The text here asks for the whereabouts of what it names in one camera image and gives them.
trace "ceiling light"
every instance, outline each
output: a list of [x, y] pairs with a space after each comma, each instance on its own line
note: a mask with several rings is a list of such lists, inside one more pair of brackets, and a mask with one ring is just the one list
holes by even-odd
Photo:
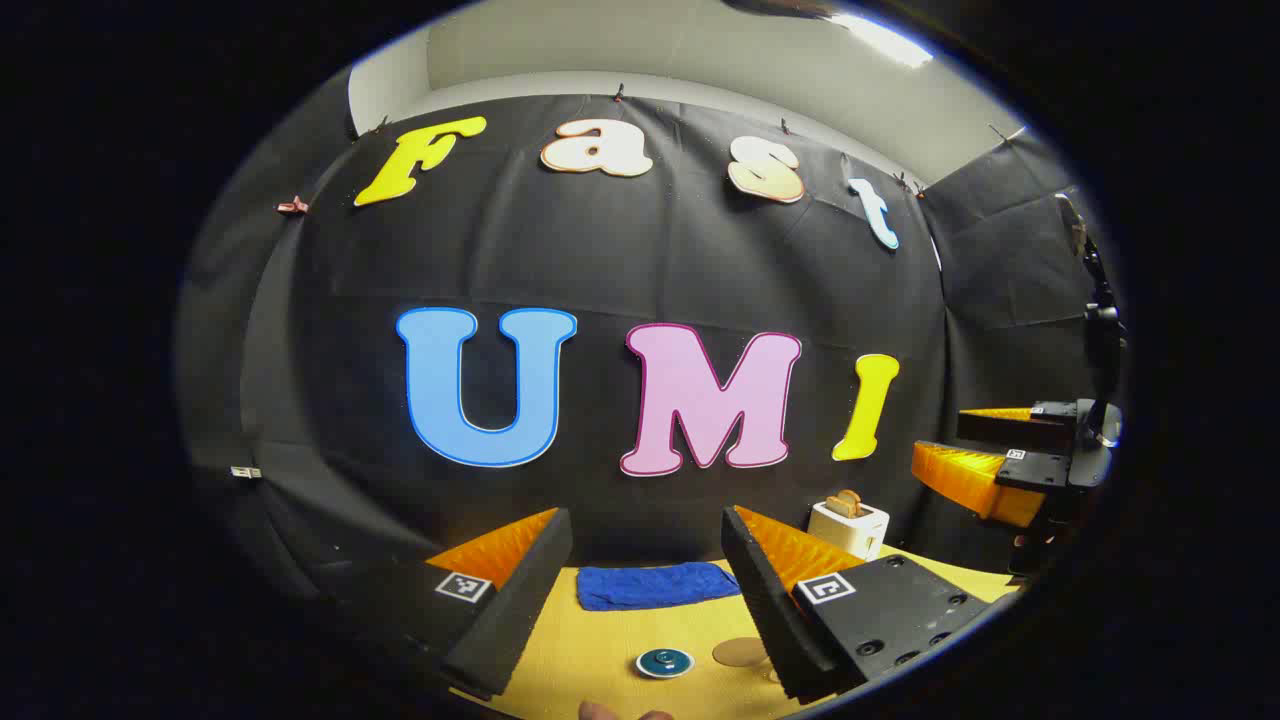
[[849, 32], [854, 33], [876, 50], [911, 69], [919, 68], [924, 63], [933, 59], [933, 55], [928, 54], [919, 45], [888, 29], [887, 27], [878, 26], [870, 20], [856, 15], [832, 15], [827, 19], [837, 26], [849, 28]]

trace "yellow tablecloth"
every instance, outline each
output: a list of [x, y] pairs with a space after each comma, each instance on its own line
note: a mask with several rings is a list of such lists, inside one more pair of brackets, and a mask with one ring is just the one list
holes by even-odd
[[[1014, 591], [1006, 584], [1009, 575], [945, 565], [890, 547], [881, 556], [893, 553], [987, 602]], [[717, 565], [728, 570], [723, 560]], [[622, 720], [649, 710], [664, 710], [677, 720], [764, 719], [800, 710], [782, 685], [768, 679], [768, 661], [727, 667], [712, 659], [717, 644], [740, 637], [759, 637], [742, 596], [658, 610], [589, 612], [577, 603], [577, 568], [564, 568], [507, 692], [484, 705], [526, 720], [576, 720], [582, 700], [611, 707]], [[636, 656], [655, 647], [687, 652], [694, 669], [667, 680], [640, 676]]]

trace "round coaster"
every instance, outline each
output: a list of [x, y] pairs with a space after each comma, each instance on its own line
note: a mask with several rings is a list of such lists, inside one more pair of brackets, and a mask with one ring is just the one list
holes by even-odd
[[764, 643], [760, 642], [760, 638], [733, 638], [716, 646], [712, 657], [721, 665], [746, 667], [763, 662], [768, 655], [764, 652]]
[[694, 659], [686, 652], [660, 647], [636, 657], [636, 670], [650, 678], [678, 678], [694, 666]]

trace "light blue letter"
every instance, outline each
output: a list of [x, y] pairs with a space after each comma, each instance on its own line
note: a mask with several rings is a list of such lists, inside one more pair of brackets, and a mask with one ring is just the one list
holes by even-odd
[[559, 421], [559, 348], [577, 332], [561, 310], [512, 310], [498, 322], [516, 341], [516, 420], [499, 430], [472, 425], [462, 411], [462, 343], [476, 318], [456, 307], [420, 307], [401, 315], [408, 415], [428, 447], [463, 465], [509, 468], [541, 455]]
[[872, 183], [863, 178], [849, 178], [849, 187], [861, 199], [863, 210], [867, 211], [867, 222], [872, 224], [872, 232], [876, 233], [876, 237], [884, 247], [897, 250], [897, 234], [884, 224], [884, 213], [888, 213], [888, 208], [884, 205], [884, 200], [876, 195]]

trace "blue coaster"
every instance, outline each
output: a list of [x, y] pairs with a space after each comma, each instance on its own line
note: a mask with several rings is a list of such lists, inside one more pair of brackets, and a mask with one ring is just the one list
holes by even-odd
[[694, 666], [694, 659], [686, 652], [660, 647], [636, 657], [636, 670], [650, 678], [677, 678]]

